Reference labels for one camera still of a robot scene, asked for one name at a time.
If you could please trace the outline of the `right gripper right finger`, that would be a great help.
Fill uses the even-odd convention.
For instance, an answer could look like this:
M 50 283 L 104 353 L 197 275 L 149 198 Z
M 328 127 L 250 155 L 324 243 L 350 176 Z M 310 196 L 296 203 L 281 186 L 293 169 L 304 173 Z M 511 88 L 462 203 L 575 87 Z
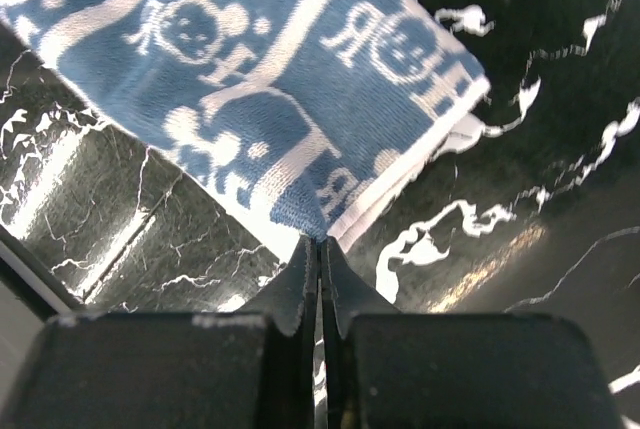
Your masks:
M 586 335 L 547 314 L 402 313 L 319 248 L 331 428 L 619 428 Z

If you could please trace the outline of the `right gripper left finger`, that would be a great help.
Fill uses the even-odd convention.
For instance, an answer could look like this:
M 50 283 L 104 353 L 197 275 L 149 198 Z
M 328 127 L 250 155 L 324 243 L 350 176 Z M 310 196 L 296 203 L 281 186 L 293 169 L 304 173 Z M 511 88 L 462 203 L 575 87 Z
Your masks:
M 72 312 L 37 336 L 5 428 L 309 428 L 318 261 L 233 312 Z

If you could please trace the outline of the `blue white patterned towel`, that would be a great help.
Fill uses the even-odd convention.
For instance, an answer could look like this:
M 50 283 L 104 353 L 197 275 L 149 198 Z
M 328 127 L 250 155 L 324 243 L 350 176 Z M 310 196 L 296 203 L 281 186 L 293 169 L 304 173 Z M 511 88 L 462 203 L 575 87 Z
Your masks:
M 362 236 L 490 83 L 416 0 L 1 0 L 89 108 L 282 260 Z

